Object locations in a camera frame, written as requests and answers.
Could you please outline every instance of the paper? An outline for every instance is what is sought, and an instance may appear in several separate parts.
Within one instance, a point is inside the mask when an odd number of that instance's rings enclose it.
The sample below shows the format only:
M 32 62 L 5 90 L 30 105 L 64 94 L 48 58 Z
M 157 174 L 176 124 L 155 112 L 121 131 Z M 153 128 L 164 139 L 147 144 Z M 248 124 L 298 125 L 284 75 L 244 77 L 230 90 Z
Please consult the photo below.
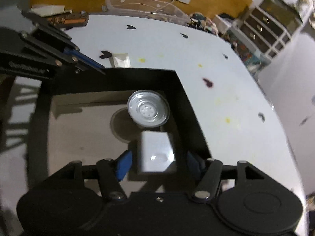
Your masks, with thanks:
M 130 67 L 128 53 L 113 54 L 114 67 Z

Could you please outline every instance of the yellow stain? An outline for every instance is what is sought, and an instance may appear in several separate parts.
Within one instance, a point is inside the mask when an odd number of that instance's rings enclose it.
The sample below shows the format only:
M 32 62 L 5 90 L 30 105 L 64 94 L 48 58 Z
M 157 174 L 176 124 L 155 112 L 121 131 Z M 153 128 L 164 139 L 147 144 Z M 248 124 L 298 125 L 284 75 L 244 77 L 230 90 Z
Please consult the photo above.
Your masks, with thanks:
M 221 98 L 217 98 L 216 100 L 215 100 L 215 104 L 218 106 L 218 105 L 220 105 L 222 102 L 221 102 Z

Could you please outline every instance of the drawer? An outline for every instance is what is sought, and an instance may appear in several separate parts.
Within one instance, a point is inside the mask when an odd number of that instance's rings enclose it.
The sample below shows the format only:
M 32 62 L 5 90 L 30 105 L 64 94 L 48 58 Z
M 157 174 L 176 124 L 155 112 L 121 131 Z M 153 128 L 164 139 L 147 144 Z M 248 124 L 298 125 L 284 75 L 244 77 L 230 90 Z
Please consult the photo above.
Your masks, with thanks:
M 276 42 L 277 39 L 251 16 L 247 18 L 246 22 L 248 25 L 254 28 L 268 43 L 270 43 L 271 46 Z
M 240 28 L 240 30 L 247 36 L 249 39 L 257 46 L 258 49 L 262 53 L 266 53 L 266 51 L 269 49 L 269 47 L 264 43 L 262 39 L 258 37 L 258 35 L 252 31 L 248 26 L 243 24 Z
M 274 32 L 277 36 L 282 35 L 283 30 L 276 25 L 271 19 L 269 19 L 265 14 L 261 13 L 259 10 L 254 9 L 252 11 L 252 15 L 258 18 L 262 23 L 264 23 L 267 27 L 270 28 L 272 32 Z

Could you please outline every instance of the plastic storage box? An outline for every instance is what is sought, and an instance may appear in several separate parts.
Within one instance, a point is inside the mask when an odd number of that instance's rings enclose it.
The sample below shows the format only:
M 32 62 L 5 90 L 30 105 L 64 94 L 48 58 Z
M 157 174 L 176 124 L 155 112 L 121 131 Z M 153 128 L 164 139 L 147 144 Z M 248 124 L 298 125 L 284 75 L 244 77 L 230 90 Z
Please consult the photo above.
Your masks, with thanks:
M 189 16 L 171 3 L 158 0 L 105 0 L 108 14 L 151 18 L 178 25 L 190 21 Z

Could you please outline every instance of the clutter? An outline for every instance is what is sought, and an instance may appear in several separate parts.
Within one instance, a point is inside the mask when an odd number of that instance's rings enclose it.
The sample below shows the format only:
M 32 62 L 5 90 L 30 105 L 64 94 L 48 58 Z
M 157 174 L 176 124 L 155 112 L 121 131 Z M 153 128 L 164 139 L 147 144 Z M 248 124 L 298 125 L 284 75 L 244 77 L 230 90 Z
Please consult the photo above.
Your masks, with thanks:
M 208 32 L 210 34 L 218 35 L 218 29 L 209 18 L 202 15 L 200 12 L 190 14 L 191 22 L 187 23 L 186 26 L 196 28 L 198 30 Z
M 233 21 L 227 18 L 222 18 L 219 15 L 215 15 L 212 22 L 217 26 L 218 33 L 225 34 L 231 27 Z
M 234 21 L 235 18 L 230 16 L 229 14 L 227 13 L 221 13 L 220 15 L 218 15 L 220 18 L 224 18 L 224 19 L 227 19 L 229 21 Z

